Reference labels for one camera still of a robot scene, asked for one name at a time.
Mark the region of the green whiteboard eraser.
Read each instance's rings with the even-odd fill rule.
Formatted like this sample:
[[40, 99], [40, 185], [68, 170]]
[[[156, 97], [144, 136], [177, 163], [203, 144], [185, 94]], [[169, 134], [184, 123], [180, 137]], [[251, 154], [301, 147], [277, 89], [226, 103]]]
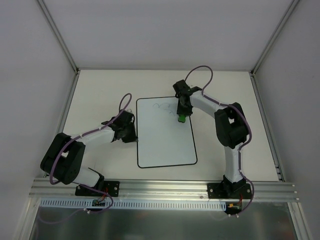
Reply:
[[181, 114], [181, 115], [178, 116], [178, 122], [179, 123], [185, 123], [186, 122], [186, 118], [187, 117], [185, 115]]

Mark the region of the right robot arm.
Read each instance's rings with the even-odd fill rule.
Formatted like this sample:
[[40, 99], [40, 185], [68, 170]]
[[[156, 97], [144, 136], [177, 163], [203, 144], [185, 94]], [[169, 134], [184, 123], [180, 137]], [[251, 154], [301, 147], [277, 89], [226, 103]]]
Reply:
[[220, 198], [235, 198], [247, 184], [241, 174], [240, 151], [247, 136], [251, 135], [241, 105], [221, 103], [205, 95], [200, 87], [189, 87], [185, 80], [176, 82], [173, 89], [178, 99], [178, 122], [184, 123], [193, 114], [193, 108], [214, 118], [217, 139], [224, 146], [225, 173], [213, 193]]

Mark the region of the small whiteboard black frame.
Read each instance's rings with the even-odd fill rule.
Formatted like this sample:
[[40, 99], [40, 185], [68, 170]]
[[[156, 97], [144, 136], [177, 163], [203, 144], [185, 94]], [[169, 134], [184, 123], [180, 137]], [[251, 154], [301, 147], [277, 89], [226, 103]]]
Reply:
[[189, 117], [178, 122], [178, 99], [136, 101], [137, 165], [141, 169], [195, 165], [198, 162]]

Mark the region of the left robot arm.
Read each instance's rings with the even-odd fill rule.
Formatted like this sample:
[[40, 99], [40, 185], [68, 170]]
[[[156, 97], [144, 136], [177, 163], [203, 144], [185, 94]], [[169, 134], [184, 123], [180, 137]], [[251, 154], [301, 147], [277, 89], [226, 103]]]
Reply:
[[133, 113], [122, 109], [111, 120], [74, 137], [58, 133], [45, 153], [40, 169], [49, 174], [52, 185], [78, 184], [75, 191], [77, 196], [102, 195], [110, 190], [105, 177], [83, 166], [83, 158], [86, 152], [115, 141], [125, 144], [138, 141]]

